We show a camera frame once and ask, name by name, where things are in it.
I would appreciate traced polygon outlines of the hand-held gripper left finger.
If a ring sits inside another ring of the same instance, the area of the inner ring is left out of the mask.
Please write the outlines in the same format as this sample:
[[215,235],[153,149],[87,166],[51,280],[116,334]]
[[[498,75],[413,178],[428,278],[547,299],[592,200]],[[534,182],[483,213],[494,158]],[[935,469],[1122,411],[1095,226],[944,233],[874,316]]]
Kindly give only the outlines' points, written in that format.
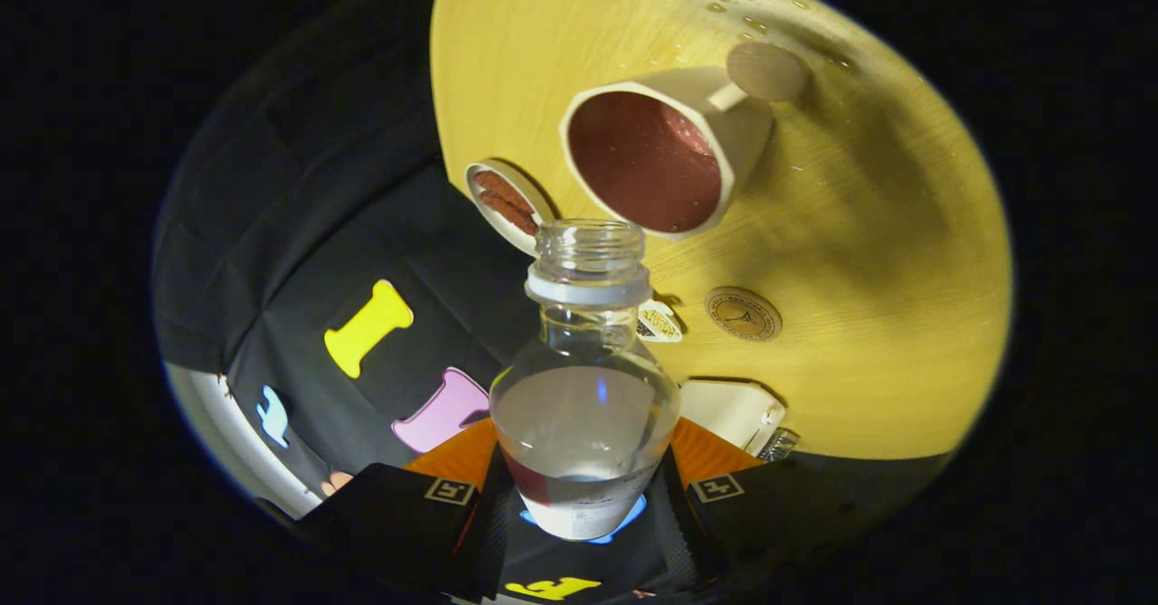
[[418,596],[492,600],[513,483],[490,420],[405,468],[371,464],[299,520],[322,551]]

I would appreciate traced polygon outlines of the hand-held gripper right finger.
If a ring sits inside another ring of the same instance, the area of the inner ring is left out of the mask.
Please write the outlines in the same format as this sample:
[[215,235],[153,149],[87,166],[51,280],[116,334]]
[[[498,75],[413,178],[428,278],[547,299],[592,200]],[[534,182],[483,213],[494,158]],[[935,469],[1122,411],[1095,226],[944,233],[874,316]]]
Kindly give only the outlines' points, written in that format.
[[661,592],[752,592],[868,526],[868,506],[796,460],[761,462],[687,417],[650,484]]

